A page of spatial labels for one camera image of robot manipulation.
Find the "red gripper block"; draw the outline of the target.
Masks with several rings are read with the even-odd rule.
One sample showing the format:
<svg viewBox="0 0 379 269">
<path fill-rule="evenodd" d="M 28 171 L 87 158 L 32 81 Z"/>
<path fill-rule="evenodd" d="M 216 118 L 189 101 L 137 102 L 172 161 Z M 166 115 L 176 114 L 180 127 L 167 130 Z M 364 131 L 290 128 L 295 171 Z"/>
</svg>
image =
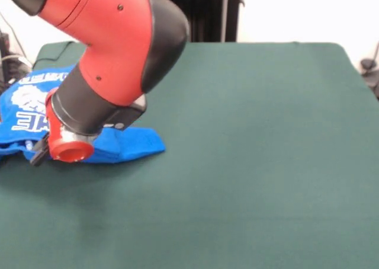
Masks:
<svg viewBox="0 0 379 269">
<path fill-rule="evenodd" d="M 49 132 L 33 146 L 33 151 L 38 151 L 31 159 L 32 166 L 39 166 L 49 158 L 72 163 L 88 159 L 94 152 L 94 136 L 85 136 L 69 130 L 55 115 L 52 96 L 57 91 L 53 88 L 48 92 L 46 105 L 46 119 L 49 124 Z"/>
</svg>

